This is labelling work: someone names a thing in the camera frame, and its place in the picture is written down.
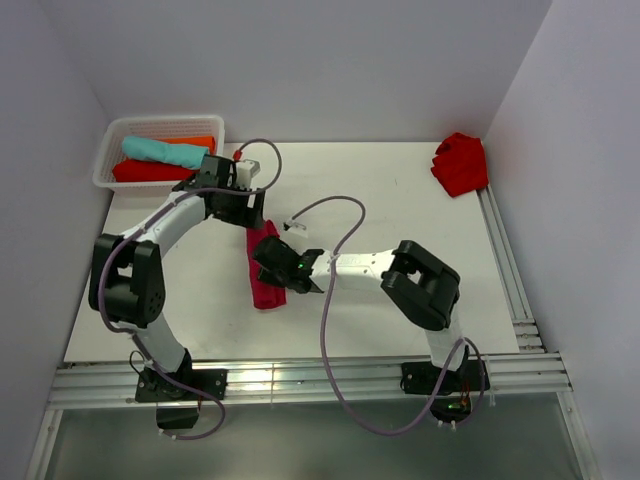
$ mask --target folded red cloth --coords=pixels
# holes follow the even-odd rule
[[[249,283],[253,295],[253,306],[258,310],[269,310],[287,303],[284,288],[273,287],[258,280],[260,265],[251,254],[260,241],[268,236],[279,237],[278,230],[271,220],[267,220],[261,229],[247,228],[247,255],[249,257]]]
[[[431,172],[449,196],[489,185],[487,160],[479,138],[454,133],[440,144],[436,155]]]
[[[189,177],[194,170],[159,162],[141,162],[127,158],[113,167],[116,182],[168,182],[181,181]]]

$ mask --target white wall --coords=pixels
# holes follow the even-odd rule
[[[228,138],[484,135],[551,0],[40,0],[109,117]]]
[[[556,0],[486,137],[548,346],[607,479],[640,475],[640,3]]]
[[[40,7],[0,5],[0,478],[22,478],[108,202],[106,116]]]

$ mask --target black mounting bracket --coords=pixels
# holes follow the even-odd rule
[[[193,370],[191,355],[185,350],[182,364],[175,373],[167,375],[180,383],[201,390],[218,400],[224,399],[227,388],[225,369]],[[137,403],[189,402],[202,398],[192,392],[176,387],[167,382],[155,370],[145,367],[138,376],[135,401]],[[158,407],[156,424],[163,430],[193,428],[200,416],[198,407]]]
[[[104,233],[93,245],[89,306],[94,310],[98,310],[98,284],[104,265],[123,239],[122,235]],[[130,276],[118,270],[129,266]],[[107,276],[104,299],[109,316],[146,328],[162,312],[165,297],[160,247],[151,241],[127,244]]]
[[[460,297],[460,275],[416,242],[403,240],[393,251],[381,287],[415,325],[437,332],[451,324],[451,311]],[[409,275],[419,273],[414,282]]]
[[[178,183],[173,187],[173,191],[188,192],[210,187],[238,192],[250,191],[237,186],[237,179],[238,171],[233,160],[216,155],[205,155],[200,170]],[[204,199],[205,217],[213,216],[225,223],[245,228],[262,228],[265,193],[248,196],[207,192],[198,195]]]
[[[466,386],[470,392],[480,391],[480,365],[484,368],[485,390],[489,390],[489,376],[482,360],[467,358],[469,354],[468,348],[465,350],[465,361],[462,367],[455,372],[448,371],[445,374],[444,381],[440,386],[438,395],[451,395],[454,392],[461,392]],[[435,388],[438,376],[442,369],[434,367],[431,362],[407,362],[401,365],[402,380],[400,380],[400,388],[406,394],[411,395],[430,395]]]

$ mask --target white basket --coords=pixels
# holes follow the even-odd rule
[[[116,182],[111,171],[124,160],[122,140],[127,135],[156,139],[212,136],[216,141],[215,154],[221,155],[224,122],[217,115],[129,117],[111,122],[98,150],[93,183],[118,194],[164,195],[178,182]]]

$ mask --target purple cable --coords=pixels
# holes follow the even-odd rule
[[[429,398],[427,399],[427,403],[425,404],[423,409],[420,411],[420,413],[416,416],[416,418],[414,418],[411,422],[409,422],[404,427],[398,428],[396,430],[385,430],[385,429],[379,428],[379,427],[369,423],[367,420],[363,419],[362,417],[360,417],[356,413],[356,411],[351,407],[351,405],[349,405],[349,402],[347,401],[347,399],[344,398],[344,395],[342,394],[342,392],[340,391],[340,388],[338,387],[338,382],[336,381],[335,377],[333,376],[333,371],[331,370],[331,365],[329,363],[329,355],[327,353],[327,320],[329,318],[329,307],[331,305],[331,298],[333,297],[333,291],[334,291],[335,284],[336,284],[336,264],[335,264],[335,262],[337,260],[337,255],[339,254],[340,249],[346,243],[346,241],[349,240],[349,238],[351,238],[351,236],[356,232],[356,230],[358,230],[358,228],[360,228],[360,226],[364,222],[365,216],[367,214],[367,209],[364,206],[364,204],[360,200],[358,200],[357,198],[349,197],[349,196],[346,196],[346,195],[333,195],[333,196],[322,198],[320,200],[317,200],[317,201],[313,202],[312,204],[306,206],[305,208],[300,210],[298,213],[293,215],[291,218],[292,219],[296,219],[300,215],[302,215],[303,213],[308,212],[309,210],[311,210],[312,208],[314,208],[314,207],[316,207],[316,206],[318,206],[320,204],[323,204],[325,202],[329,202],[331,200],[347,200],[349,202],[353,202],[356,205],[358,205],[360,207],[360,210],[361,210],[360,218],[358,219],[356,224],[353,227],[351,227],[351,229],[346,233],[346,235],[344,237],[342,237],[340,239],[340,241],[338,242],[338,244],[336,245],[336,247],[333,250],[333,258],[332,258],[331,264],[330,264],[331,280],[329,282],[329,288],[327,289],[327,296],[326,296],[325,301],[324,301],[324,308],[322,309],[322,321],[320,323],[320,352],[321,352],[321,355],[322,355],[322,364],[324,365],[324,370],[327,373],[327,377],[329,379],[329,384],[331,385],[331,389],[333,390],[333,393],[335,394],[336,398],[338,399],[338,401],[342,405],[342,408],[353,418],[353,420],[358,425],[360,425],[365,430],[368,430],[369,432],[375,433],[376,435],[382,435],[382,436],[385,436],[385,437],[395,437],[395,436],[398,436],[398,435],[402,435],[402,434],[407,433],[408,431],[410,431],[416,425],[418,425],[422,421],[422,419],[425,417],[425,415],[427,415],[427,413],[429,413],[431,405],[433,405],[433,402],[436,399],[436,395],[438,394],[438,391],[440,390],[440,387],[442,386],[442,382],[444,381],[444,377],[445,377],[445,375],[447,373],[447,369],[449,367],[449,364],[451,363],[451,360],[453,359],[453,356],[455,355],[455,353],[458,350],[458,348],[460,348],[460,346],[463,343],[466,342],[471,346],[471,348],[473,348],[473,350],[476,353],[476,356],[478,357],[478,360],[480,360],[479,361],[480,395],[478,396],[478,401],[477,401],[476,407],[473,408],[473,410],[471,411],[469,416],[467,418],[465,418],[464,420],[461,420],[460,422],[456,423],[457,426],[464,425],[465,423],[467,423],[473,417],[473,415],[478,410],[478,406],[482,403],[482,399],[484,398],[485,387],[486,387],[486,385],[485,385],[485,371],[484,371],[484,366],[482,365],[480,352],[478,350],[478,347],[476,347],[475,343],[473,343],[467,337],[458,339],[456,341],[456,343],[453,345],[453,348],[451,349],[451,352],[449,352],[449,355],[447,356],[447,359],[445,360],[445,363],[442,366],[442,370],[440,372],[440,375],[438,376],[438,380],[436,381],[436,384],[433,387],[433,392],[431,392],[431,395],[429,395]]]
[[[148,361],[152,362],[154,370],[156,372],[158,372],[158,374],[165,381],[169,382],[170,384],[174,385],[175,387],[178,387],[178,388],[181,388],[181,389],[186,390],[188,392],[191,392],[191,393],[194,393],[196,395],[199,395],[199,396],[201,396],[203,398],[206,398],[207,400],[211,400],[212,402],[214,402],[220,408],[220,420],[218,420],[218,423],[213,428],[211,428],[210,430],[207,430],[204,433],[201,433],[201,434],[198,434],[198,435],[173,435],[173,434],[168,433],[168,432],[163,432],[165,435],[167,435],[167,436],[169,436],[171,438],[176,438],[177,440],[199,440],[201,438],[208,437],[212,433],[215,433],[216,431],[218,431],[220,429],[220,427],[222,426],[222,423],[224,422],[224,419],[226,417],[226,410],[224,408],[224,405],[222,404],[222,402],[220,402],[220,400],[215,398],[213,395],[210,395],[207,392],[204,392],[204,391],[199,390],[197,388],[193,388],[193,387],[190,387],[188,385],[185,385],[184,383],[181,383],[181,382],[171,378],[162,369],[162,367],[158,364],[158,362],[156,362],[153,359],[153,357],[151,356],[151,353],[149,352],[149,350],[147,350],[147,348],[144,346],[142,341],[138,338],[138,335],[137,335],[135,330],[132,330],[130,328],[119,328],[119,327],[114,327],[113,326],[112,321],[109,318],[109,315],[107,314],[106,304],[105,304],[105,293],[104,293],[104,291],[105,291],[105,287],[107,285],[107,278],[109,276],[109,272],[111,271],[111,267],[113,266],[113,262],[114,262],[115,258],[118,256],[118,254],[130,242],[132,242],[135,239],[137,239],[138,237],[140,237],[140,235],[142,235],[149,228],[151,228],[153,225],[155,225],[158,222],[158,220],[160,220],[162,217],[164,217],[167,214],[167,212],[169,212],[171,209],[176,207],[180,202],[183,202],[187,198],[193,197],[194,195],[198,195],[200,193],[215,193],[215,192],[217,192],[217,193],[225,193],[225,194],[229,194],[229,195],[238,195],[238,196],[248,197],[248,196],[256,195],[258,193],[261,193],[261,192],[264,192],[264,191],[270,189],[278,181],[278,179],[280,178],[280,174],[282,173],[282,155],[280,154],[280,150],[278,149],[276,144],[273,143],[270,140],[265,139],[265,138],[255,138],[253,140],[249,140],[248,142],[243,143],[238,148],[238,151],[242,152],[247,146],[249,146],[251,144],[254,144],[254,143],[265,143],[265,144],[269,145],[271,148],[273,148],[273,151],[275,152],[276,157],[278,159],[278,169],[276,170],[276,174],[274,175],[273,179],[267,185],[265,185],[262,188],[258,188],[256,190],[253,190],[251,192],[244,192],[244,191],[237,191],[237,190],[227,190],[227,189],[224,189],[224,188],[217,188],[217,187],[208,187],[208,188],[200,188],[200,189],[197,189],[197,190],[192,190],[190,192],[185,193],[184,195],[181,195],[180,197],[176,198],[174,203],[168,203],[162,209],[158,210],[144,224],[144,226],[142,226],[141,228],[139,228],[138,230],[133,232],[133,234],[131,234],[129,237],[123,239],[116,246],[116,248],[113,249],[113,251],[111,252],[109,257],[107,258],[107,261],[105,262],[104,267],[102,268],[102,272],[100,274],[100,281],[98,282],[98,310],[100,311],[100,317],[102,318],[102,321],[103,321],[105,327],[107,327],[110,331],[112,331],[114,333],[128,333],[128,334],[132,335],[133,336],[133,342],[138,347],[138,349],[140,350],[142,355]]]

